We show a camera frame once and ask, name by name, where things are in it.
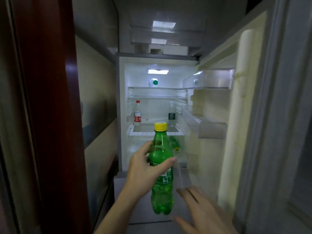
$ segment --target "yellow bottle cap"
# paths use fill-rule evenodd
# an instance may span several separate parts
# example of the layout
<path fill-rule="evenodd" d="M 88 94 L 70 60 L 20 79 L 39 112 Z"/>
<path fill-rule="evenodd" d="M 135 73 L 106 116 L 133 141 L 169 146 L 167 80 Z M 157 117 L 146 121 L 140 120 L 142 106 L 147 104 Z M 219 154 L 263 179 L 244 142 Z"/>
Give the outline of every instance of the yellow bottle cap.
<path fill-rule="evenodd" d="M 155 123 L 155 131 L 166 131 L 167 123 L 166 122 L 156 122 Z"/>

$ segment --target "person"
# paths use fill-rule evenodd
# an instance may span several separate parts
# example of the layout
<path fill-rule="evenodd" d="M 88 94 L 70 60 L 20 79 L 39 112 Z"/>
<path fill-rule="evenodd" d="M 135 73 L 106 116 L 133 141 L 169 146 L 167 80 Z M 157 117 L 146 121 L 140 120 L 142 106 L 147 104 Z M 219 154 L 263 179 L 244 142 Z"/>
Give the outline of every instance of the person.
<path fill-rule="evenodd" d="M 127 180 L 117 201 L 100 223 L 95 234 L 125 233 L 131 213 L 139 199 L 154 186 L 156 179 L 172 167 L 177 159 L 168 158 L 157 166 L 150 166 L 148 156 L 152 141 L 146 142 L 130 159 Z M 181 217 L 172 217 L 188 234 L 234 234 L 237 233 L 227 214 L 205 192 L 195 186 L 177 189 L 191 211 L 194 225 Z"/>

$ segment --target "open refrigerator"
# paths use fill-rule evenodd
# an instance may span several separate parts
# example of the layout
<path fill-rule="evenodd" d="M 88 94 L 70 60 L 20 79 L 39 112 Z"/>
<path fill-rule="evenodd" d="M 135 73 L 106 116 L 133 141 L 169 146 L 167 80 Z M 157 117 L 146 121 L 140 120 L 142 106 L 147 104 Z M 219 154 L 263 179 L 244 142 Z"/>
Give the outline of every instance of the open refrigerator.
<path fill-rule="evenodd" d="M 125 179 L 130 157 L 153 139 L 155 122 L 168 122 L 173 101 L 176 124 L 167 134 L 180 145 L 175 152 L 179 171 L 175 186 L 197 185 L 233 215 L 260 77 L 265 23 L 263 12 L 200 62 L 192 57 L 118 54 L 119 174 L 114 179 L 115 198 L 123 186 L 118 179 Z M 148 74 L 149 69 L 168 73 Z M 155 87 L 149 86 L 152 78 L 158 80 Z M 136 100 L 142 108 L 141 126 L 133 123 Z M 149 194 L 140 202 L 130 223 L 170 220 L 153 214 Z M 173 215 L 184 212 L 187 216 L 181 209 L 187 208 L 174 206 Z"/>

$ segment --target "white vertical tube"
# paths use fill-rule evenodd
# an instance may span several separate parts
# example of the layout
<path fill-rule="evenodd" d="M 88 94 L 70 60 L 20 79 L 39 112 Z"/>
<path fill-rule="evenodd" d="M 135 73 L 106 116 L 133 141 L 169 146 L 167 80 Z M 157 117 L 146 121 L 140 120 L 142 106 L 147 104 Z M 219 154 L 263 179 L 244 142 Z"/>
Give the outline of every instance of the white vertical tube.
<path fill-rule="evenodd" d="M 252 51 L 253 35 L 253 30 L 245 30 L 241 34 L 238 45 L 227 139 L 225 142 L 224 158 L 218 194 L 218 203 L 225 210 L 228 209 L 228 192 L 232 181 L 231 178 L 233 173 L 233 164 L 235 161 L 236 142 L 239 135 L 240 118 L 244 109 L 246 79 Z"/>

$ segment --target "dark red wooden panel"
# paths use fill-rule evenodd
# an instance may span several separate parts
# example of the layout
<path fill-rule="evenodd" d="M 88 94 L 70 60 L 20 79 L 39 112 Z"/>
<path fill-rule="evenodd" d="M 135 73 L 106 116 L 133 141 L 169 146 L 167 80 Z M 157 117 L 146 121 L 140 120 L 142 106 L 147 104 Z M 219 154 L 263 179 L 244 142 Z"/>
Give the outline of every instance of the dark red wooden panel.
<path fill-rule="evenodd" d="M 90 233 L 71 0 L 11 0 L 43 233 Z"/>

